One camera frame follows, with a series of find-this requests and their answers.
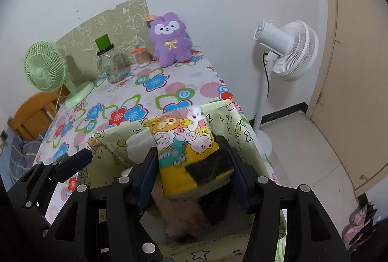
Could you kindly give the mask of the yellow cartoon print pouch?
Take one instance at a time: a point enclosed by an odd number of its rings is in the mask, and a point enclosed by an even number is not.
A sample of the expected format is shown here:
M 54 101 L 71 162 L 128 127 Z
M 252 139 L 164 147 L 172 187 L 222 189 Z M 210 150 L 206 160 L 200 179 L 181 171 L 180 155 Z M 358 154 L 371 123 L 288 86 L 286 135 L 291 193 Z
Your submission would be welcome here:
M 199 105 L 150 120 L 157 143 L 162 191 L 170 200 L 197 199 L 212 192 L 232 170 L 216 170 L 215 135 Z

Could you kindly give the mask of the white cloth drawstring pouch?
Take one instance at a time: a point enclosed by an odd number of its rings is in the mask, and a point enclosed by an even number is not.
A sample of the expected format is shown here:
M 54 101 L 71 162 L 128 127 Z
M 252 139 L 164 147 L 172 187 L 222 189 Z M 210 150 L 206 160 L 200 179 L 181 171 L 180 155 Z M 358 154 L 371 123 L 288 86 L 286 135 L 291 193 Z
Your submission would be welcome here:
M 132 135 L 126 141 L 128 158 L 134 164 L 143 163 L 149 150 L 157 147 L 157 143 L 149 130 Z

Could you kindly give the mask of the black plastic bag bundle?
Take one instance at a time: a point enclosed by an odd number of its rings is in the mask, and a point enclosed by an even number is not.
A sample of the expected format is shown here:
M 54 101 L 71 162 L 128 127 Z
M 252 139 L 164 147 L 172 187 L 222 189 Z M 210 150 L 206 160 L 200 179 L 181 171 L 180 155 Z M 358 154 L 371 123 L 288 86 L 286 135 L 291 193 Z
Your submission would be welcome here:
M 229 142 L 222 135 L 216 135 L 215 139 L 219 146 L 216 151 L 216 170 L 234 171 L 234 165 L 227 152 L 231 148 Z M 227 220 L 228 211 L 235 203 L 234 183 L 230 182 L 230 178 L 231 175 L 221 178 L 222 182 L 216 189 L 199 198 L 198 205 L 206 229 Z

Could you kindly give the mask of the grey plaid bedding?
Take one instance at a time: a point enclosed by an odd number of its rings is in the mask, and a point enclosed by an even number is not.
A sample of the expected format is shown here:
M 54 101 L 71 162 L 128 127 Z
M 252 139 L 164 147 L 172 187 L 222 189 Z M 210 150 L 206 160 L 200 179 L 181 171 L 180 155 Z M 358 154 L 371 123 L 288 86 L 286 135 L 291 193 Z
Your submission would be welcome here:
M 41 142 L 41 138 L 25 141 L 18 135 L 7 141 L 1 153 L 1 179 L 6 191 L 32 168 Z

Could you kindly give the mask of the pink black bag on floor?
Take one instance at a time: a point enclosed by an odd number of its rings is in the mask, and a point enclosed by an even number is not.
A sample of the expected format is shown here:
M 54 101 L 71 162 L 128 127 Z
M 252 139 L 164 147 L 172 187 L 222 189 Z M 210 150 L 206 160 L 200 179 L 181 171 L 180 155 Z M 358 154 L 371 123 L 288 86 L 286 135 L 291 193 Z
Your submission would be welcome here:
M 350 224 L 345 228 L 343 233 L 343 242 L 349 253 L 367 241 L 375 228 L 373 219 L 377 212 L 373 203 L 367 203 L 363 208 L 354 212 L 350 216 Z

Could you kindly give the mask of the yellow cartoon paper box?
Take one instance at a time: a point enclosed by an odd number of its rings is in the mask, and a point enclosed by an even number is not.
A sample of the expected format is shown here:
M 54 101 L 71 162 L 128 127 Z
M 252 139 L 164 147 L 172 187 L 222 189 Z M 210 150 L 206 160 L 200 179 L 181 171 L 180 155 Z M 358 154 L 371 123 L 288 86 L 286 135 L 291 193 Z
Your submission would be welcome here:
M 78 183 L 99 188 L 117 180 L 122 171 L 144 161 L 151 146 L 159 154 L 160 184 L 169 200 L 198 200 L 232 180 L 232 170 L 211 166 L 199 177 L 200 184 L 187 167 L 208 161 L 223 136 L 236 148 L 243 162 L 252 165 L 259 175 L 273 182 L 277 177 L 264 149 L 237 105 L 230 100 L 215 101 L 163 113 L 151 119 L 124 122 L 119 126 L 96 131 L 88 139 L 92 162 L 78 173 Z

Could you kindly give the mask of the green desk fan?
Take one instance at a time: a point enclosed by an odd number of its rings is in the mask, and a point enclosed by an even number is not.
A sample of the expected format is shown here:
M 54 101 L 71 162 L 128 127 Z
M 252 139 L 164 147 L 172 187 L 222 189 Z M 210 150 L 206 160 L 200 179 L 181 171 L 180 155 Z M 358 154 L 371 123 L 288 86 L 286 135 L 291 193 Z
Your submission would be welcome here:
M 79 105 L 94 89 L 90 81 L 75 85 L 64 50 L 52 41 L 31 45 L 24 57 L 23 69 L 27 80 L 42 92 L 54 92 L 65 86 L 69 92 L 66 108 Z

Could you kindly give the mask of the pink wooden door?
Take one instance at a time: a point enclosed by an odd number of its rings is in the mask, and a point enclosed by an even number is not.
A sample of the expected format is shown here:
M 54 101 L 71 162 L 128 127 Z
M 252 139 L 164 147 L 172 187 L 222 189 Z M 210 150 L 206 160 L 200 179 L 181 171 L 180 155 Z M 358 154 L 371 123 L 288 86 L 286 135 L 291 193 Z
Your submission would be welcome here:
M 386 0 L 328 0 L 325 47 L 307 115 L 356 195 L 387 176 Z

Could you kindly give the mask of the glass mason jar mug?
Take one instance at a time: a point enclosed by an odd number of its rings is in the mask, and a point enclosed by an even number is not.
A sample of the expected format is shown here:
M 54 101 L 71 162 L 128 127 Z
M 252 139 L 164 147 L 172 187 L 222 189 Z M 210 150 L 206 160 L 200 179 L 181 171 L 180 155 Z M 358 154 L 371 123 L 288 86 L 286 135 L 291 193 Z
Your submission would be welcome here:
M 113 44 L 99 51 L 97 56 L 97 68 L 109 83 L 118 83 L 126 77 L 126 66 L 122 55 Z

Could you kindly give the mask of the green cup on jar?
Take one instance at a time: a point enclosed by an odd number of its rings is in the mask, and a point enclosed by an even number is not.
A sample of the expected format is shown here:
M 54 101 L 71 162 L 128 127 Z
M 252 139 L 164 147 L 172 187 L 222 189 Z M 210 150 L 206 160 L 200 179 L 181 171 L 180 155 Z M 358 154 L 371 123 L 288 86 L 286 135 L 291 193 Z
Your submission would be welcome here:
M 98 51 L 106 51 L 109 49 L 112 49 L 114 45 L 111 43 L 110 38 L 108 37 L 108 34 L 105 34 L 95 40 L 95 43 L 97 45 Z

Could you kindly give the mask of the floral tablecloth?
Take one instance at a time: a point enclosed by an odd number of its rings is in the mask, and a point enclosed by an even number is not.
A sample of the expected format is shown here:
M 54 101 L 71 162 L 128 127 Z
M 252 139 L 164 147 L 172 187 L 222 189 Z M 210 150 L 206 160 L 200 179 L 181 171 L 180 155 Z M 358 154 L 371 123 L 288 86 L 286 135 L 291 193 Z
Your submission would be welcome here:
M 198 104 L 211 129 L 223 135 L 257 171 L 275 173 L 229 88 L 200 51 L 192 59 L 167 68 L 150 63 L 129 71 L 115 84 L 99 78 L 80 104 L 62 107 L 46 132 L 36 162 L 50 164 L 83 148 L 93 163 L 57 185 L 45 215 L 53 222 L 76 185 L 111 183 L 124 169 L 127 139 L 148 127 L 149 120 L 170 110 Z

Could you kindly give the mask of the toothpick jar orange lid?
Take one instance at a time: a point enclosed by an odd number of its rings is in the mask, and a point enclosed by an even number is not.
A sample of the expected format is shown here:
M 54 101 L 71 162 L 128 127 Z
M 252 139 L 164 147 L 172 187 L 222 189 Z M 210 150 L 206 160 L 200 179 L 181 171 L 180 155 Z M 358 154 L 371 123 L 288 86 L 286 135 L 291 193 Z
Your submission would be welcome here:
M 151 58 L 145 47 L 136 47 L 131 56 L 134 57 L 136 64 L 140 67 L 144 67 L 151 63 Z

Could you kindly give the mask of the white standing fan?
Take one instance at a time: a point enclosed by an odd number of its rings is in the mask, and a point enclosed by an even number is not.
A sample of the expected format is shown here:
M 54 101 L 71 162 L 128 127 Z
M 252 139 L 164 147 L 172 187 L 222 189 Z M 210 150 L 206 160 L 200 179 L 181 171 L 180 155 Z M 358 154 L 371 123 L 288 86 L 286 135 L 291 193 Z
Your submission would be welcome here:
M 266 100 L 270 93 L 272 74 L 284 81 L 297 81 L 314 64 L 318 55 L 319 39 L 316 32 L 302 20 L 295 20 L 282 29 L 261 22 L 254 34 L 255 41 L 266 48 L 262 54 L 264 73 L 258 95 L 257 113 L 253 130 L 268 158 L 272 153 L 270 137 L 260 129 Z

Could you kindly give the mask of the purple plush bunny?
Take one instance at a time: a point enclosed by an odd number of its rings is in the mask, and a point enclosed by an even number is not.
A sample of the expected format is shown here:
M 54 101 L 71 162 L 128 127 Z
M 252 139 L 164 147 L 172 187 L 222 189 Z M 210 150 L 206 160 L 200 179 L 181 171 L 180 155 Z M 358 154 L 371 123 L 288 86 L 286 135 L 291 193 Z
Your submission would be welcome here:
M 158 16 L 151 22 L 149 39 L 154 45 L 154 56 L 163 68 L 184 63 L 192 57 L 193 43 L 187 36 L 186 25 L 173 12 Z

